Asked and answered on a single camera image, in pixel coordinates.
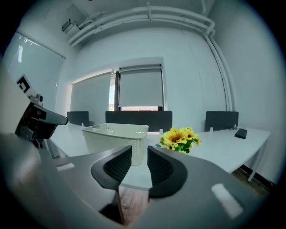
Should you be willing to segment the wide black desk divider panel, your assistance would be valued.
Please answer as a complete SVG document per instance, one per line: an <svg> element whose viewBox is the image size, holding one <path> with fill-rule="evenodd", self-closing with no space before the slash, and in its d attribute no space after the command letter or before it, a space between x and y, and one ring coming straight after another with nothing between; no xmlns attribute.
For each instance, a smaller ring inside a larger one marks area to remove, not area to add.
<svg viewBox="0 0 286 229"><path fill-rule="evenodd" d="M166 132L172 127L172 111L106 111L105 122L148 125L149 132Z"/></svg>

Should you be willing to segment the small black desk divider panel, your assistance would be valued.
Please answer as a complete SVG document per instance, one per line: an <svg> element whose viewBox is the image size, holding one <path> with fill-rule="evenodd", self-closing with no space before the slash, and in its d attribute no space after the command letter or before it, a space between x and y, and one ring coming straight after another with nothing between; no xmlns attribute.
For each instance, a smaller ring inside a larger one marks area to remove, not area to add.
<svg viewBox="0 0 286 229"><path fill-rule="evenodd" d="M88 127L89 122L89 112L88 111L68 111L67 118L69 123L79 126Z"/></svg>
<svg viewBox="0 0 286 229"><path fill-rule="evenodd" d="M226 130L238 126L239 112L237 111L207 111L205 131Z"/></svg>

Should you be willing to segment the white desk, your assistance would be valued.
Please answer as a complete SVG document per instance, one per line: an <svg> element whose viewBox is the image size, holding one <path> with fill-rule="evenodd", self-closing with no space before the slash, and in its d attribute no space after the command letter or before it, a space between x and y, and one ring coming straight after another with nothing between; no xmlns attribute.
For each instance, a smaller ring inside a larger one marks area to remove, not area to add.
<svg viewBox="0 0 286 229"><path fill-rule="evenodd" d="M70 157L99 153L113 148L106 136L95 134L93 131L92 127L83 129L81 126L67 124L58 126L51 139ZM210 161L224 171L232 173L256 155L253 168L256 171L270 132L248 128L245 139L235 137L236 132L236 130L201 132L199 135L202 143L199 147L192 149L190 156ZM152 182L146 152L142 154L140 165L130 167L121 185L141 190L151 188Z"/></svg>

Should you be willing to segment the white ceiling-mounted unit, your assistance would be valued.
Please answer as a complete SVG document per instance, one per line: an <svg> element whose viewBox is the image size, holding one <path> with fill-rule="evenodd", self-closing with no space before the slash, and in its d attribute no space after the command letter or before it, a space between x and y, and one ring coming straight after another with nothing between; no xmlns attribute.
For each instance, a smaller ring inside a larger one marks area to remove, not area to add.
<svg viewBox="0 0 286 229"><path fill-rule="evenodd" d="M78 31L79 27L75 20L68 19L65 23L61 25L62 31L68 34L70 31Z"/></svg>

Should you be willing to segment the grey glass wall panel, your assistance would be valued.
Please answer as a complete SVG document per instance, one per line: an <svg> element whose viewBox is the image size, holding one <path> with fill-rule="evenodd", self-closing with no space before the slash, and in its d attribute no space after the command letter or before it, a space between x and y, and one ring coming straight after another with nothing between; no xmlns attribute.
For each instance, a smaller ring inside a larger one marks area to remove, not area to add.
<svg viewBox="0 0 286 229"><path fill-rule="evenodd" d="M55 110L59 75L65 58L20 33L15 33L4 53L4 64L14 81L25 75L43 96L44 108Z"/></svg>

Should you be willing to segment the white plastic basket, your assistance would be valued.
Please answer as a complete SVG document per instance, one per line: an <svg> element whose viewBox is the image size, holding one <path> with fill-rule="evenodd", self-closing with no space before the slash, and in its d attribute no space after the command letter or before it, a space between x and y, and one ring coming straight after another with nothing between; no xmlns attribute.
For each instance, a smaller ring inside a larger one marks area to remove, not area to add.
<svg viewBox="0 0 286 229"><path fill-rule="evenodd" d="M103 123L85 127L82 133L90 153L131 146L131 164L139 166L147 150L148 129L148 125Z"/></svg>

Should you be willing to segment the white ceiling pipes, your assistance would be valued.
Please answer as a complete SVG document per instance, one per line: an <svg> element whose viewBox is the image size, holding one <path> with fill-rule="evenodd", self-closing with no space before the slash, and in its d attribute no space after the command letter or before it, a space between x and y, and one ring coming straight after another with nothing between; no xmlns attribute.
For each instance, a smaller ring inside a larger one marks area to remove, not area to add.
<svg viewBox="0 0 286 229"><path fill-rule="evenodd" d="M226 89L226 109L228 111L237 110L233 77L220 47L213 38L215 22L202 14L180 8L154 6L150 3L147 3L146 6L130 8L109 15L97 12L79 25L80 30L72 35L67 43L74 47L91 35L109 28L144 21L174 24L191 29L191 31L201 35L209 45L222 75L223 86Z"/></svg>

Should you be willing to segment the narrow grey roller blind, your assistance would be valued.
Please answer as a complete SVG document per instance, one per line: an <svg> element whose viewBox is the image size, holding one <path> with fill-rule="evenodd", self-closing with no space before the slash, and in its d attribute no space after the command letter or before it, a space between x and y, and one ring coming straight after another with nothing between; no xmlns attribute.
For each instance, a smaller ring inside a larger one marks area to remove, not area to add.
<svg viewBox="0 0 286 229"><path fill-rule="evenodd" d="M164 106L160 64L120 68L119 107Z"/></svg>

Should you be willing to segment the wide grey roller blind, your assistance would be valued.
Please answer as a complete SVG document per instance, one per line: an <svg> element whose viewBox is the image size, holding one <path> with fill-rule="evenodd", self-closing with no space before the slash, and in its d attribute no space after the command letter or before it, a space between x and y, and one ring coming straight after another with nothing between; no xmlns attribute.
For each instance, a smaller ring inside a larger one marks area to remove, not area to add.
<svg viewBox="0 0 286 229"><path fill-rule="evenodd" d="M111 73L93 76L72 85L70 111L97 113L108 109Z"/></svg>

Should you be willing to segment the black flat device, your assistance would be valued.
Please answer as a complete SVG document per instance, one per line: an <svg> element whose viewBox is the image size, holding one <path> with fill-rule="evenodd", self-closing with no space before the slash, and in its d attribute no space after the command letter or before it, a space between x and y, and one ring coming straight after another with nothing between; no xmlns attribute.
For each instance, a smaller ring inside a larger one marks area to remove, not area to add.
<svg viewBox="0 0 286 229"><path fill-rule="evenodd" d="M237 132L235 133L235 137L241 138L241 139L246 139L247 132L248 132L248 131L247 131L246 129L239 128L239 129L237 130Z"/></svg>

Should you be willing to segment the yellow artificial sunflowers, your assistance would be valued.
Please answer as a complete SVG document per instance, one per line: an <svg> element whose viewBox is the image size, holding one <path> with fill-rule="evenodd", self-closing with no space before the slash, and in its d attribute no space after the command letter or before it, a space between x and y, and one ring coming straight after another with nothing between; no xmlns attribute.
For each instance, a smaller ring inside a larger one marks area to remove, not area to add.
<svg viewBox="0 0 286 229"><path fill-rule="evenodd" d="M157 147L163 147L171 151L182 154L189 154L194 145L199 146L201 143L200 136L194 133L192 127L172 127L159 137L160 141Z"/></svg>

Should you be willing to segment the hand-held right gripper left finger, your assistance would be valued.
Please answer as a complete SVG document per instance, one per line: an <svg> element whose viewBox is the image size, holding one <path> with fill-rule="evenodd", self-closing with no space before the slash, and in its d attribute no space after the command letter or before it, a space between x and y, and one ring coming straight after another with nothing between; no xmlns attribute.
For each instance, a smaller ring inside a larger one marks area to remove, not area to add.
<svg viewBox="0 0 286 229"><path fill-rule="evenodd" d="M91 209L124 223L119 186L131 167L132 147L55 159L65 183Z"/></svg>

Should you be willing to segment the dark window frame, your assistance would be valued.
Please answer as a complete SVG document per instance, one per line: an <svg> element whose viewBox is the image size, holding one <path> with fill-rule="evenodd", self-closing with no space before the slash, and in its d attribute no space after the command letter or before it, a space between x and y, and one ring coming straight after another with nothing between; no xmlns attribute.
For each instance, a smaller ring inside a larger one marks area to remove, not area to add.
<svg viewBox="0 0 286 229"><path fill-rule="evenodd" d="M164 110L164 106L163 107L156 107L156 106L126 106L126 107L119 107L118 106L118 101L119 101L119 79L120 79L120 73L118 75L117 78L117 82L116 82L116 99L117 99L117 107L118 110L121 111L162 111Z"/></svg>

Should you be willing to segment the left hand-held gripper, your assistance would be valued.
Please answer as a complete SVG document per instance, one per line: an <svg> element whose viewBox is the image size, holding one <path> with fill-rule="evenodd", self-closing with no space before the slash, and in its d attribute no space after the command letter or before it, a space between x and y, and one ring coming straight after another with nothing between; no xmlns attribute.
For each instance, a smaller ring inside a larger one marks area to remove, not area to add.
<svg viewBox="0 0 286 229"><path fill-rule="evenodd" d="M43 141L51 138L57 125L66 125L68 118L47 110L36 103L35 97L38 93L25 74L22 74L16 83L28 97L30 104L22 115L15 134L32 142L35 147L43 148Z"/></svg>

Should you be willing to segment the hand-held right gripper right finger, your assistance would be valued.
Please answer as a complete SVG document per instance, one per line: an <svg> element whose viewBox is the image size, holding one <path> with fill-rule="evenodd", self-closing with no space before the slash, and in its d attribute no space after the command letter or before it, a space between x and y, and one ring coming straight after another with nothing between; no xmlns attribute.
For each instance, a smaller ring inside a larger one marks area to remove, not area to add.
<svg viewBox="0 0 286 229"><path fill-rule="evenodd" d="M204 159L148 147L149 204L130 229L242 229L263 199Z"/></svg>

